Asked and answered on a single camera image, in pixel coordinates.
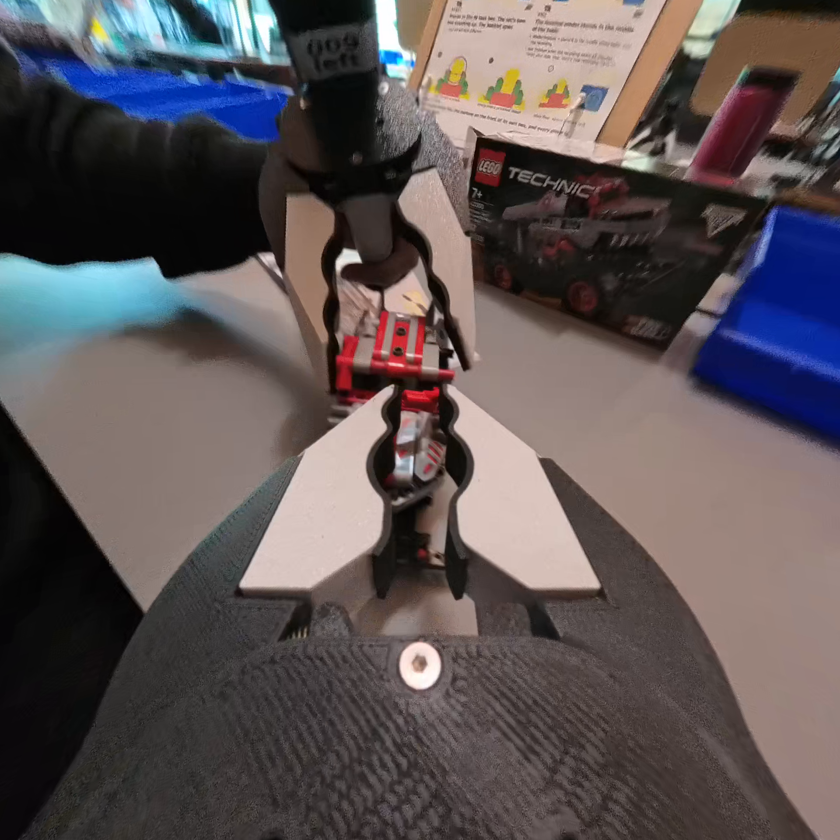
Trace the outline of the cardboard instruction board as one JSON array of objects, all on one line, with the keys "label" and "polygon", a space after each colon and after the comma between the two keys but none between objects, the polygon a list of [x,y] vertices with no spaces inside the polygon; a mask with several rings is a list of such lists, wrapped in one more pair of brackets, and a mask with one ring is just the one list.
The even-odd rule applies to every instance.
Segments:
[{"label": "cardboard instruction board", "polygon": [[630,139],[700,1],[432,2],[409,87],[457,145]]}]

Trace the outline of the person's left hand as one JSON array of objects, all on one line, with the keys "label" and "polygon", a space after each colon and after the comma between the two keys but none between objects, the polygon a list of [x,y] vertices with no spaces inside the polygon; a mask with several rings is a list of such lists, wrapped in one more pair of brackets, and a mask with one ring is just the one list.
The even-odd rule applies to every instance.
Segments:
[{"label": "person's left hand", "polygon": [[418,262],[419,254],[416,249],[401,240],[384,260],[347,264],[341,269],[340,277],[347,282],[371,289],[386,289],[404,280]]}]

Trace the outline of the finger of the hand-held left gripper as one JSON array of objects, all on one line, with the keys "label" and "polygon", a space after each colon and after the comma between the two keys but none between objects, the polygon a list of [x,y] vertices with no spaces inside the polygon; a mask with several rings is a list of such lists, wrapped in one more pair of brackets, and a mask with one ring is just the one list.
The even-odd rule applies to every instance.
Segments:
[{"label": "finger of the hand-held left gripper", "polygon": [[337,262],[343,242],[342,218],[331,206],[312,193],[287,197],[282,276],[312,369],[330,394],[337,391]]},{"label": "finger of the hand-held left gripper", "polygon": [[435,168],[415,172],[395,203],[396,229],[418,252],[430,295],[458,362],[476,360],[476,300],[470,239]]}]

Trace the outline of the person's left forearm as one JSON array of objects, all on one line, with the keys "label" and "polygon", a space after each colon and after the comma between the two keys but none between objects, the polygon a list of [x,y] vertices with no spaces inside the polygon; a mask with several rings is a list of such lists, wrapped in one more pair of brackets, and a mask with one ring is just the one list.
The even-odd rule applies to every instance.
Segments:
[{"label": "person's left forearm", "polygon": [[152,259],[167,279],[270,251],[268,145],[205,119],[143,121],[29,76],[6,41],[1,252],[48,266]]}]

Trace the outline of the dark toy truck box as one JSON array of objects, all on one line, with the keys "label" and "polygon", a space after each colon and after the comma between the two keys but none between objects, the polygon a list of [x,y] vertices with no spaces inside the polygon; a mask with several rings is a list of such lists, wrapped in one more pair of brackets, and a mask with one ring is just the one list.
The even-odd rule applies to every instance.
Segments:
[{"label": "dark toy truck box", "polygon": [[768,204],[612,150],[473,141],[476,280],[660,350],[743,255]]}]

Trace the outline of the person's black clothing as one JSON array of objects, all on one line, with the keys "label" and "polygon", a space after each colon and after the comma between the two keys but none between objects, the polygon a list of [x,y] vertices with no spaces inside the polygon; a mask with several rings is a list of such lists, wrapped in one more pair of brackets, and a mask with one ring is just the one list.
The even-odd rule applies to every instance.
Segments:
[{"label": "person's black clothing", "polygon": [[142,611],[1,412],[1,838],[75,759]]}]

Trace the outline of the blue storage bin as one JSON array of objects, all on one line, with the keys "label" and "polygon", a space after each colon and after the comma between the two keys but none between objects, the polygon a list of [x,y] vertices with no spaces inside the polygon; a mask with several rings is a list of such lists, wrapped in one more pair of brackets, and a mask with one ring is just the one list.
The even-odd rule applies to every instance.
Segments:
[{"label": "blue storage bin", "polygon": [[237,78],[178,77],[163,70],[96,67],[79,60],[18,54],[24,73],[57,81],[85,98],[106,102],[144,121],[210,119],[259,142],[278,137],[277,117],[291,97],[286,87]]},{"label": "blue storage bin", "polygon": [[838,217],[777,206],[694,377],[819,435],[839,436]]}]

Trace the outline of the red grey toy brick truck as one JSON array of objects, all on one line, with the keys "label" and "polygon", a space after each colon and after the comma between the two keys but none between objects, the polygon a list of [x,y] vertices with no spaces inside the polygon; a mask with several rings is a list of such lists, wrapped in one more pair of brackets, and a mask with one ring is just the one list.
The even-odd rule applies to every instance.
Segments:
[{"label": "red grey toy brick truck", "polygon": [[443,569],[445,538],[422,524],[444,483],[447,438],[440,428],[442,385],[455,373],[452,350],[433,314],[381,310],[369,314],[339,343],[329,422],[341,423],[387,385],[401,397],[392,434],[393,467],[383,485],[395,520],[395,560],[401,565]]}]

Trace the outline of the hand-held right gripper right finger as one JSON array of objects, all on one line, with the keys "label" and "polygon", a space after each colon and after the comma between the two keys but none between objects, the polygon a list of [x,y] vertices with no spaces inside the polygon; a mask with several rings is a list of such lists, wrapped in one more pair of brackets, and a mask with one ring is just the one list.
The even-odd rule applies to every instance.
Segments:
[{"label": "hand-held right gripper right finger", "polygon": [[438,489],[438,548],[454,600],[442,624],[490,635],[492,619],[602,594],[538,453],[453,386],[440,421],[446,459]]}]

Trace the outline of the grey desk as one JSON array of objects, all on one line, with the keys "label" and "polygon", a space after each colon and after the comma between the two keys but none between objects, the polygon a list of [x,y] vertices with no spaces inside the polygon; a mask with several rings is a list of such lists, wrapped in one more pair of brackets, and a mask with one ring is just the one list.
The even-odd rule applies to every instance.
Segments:
[{"label": "grey desk", "polygon": [[[838,448],[688,376],[711,321],[664,354],[479,289],[470,400],[553,459],[696,615],[778,781],[838,838]],[[2,259],[1,393],[142,608],[326,404],[259,264],[169,283],[148,263]]]}]

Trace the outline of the magenta bottle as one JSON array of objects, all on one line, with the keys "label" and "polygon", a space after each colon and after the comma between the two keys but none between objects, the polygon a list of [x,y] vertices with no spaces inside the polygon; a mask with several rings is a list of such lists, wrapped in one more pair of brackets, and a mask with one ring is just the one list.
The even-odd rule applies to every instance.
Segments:
[{"label": "magenta bottle", "polygon": [[714,184],[737,181],[768,138],[800,76],[798,70],[744,67],[709,122],[688,178]]}]

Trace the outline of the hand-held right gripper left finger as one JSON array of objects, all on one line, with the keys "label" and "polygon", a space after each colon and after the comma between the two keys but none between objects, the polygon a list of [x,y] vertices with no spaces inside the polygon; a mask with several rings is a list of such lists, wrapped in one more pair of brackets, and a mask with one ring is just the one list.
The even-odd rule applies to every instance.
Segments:
[{"label": "hand-held right gripper left finger", "polygon": [[392,501],[401,397],[388,385],[307,447],[294,464],[238,584],[249,598],[354,613],[396,576]]}]

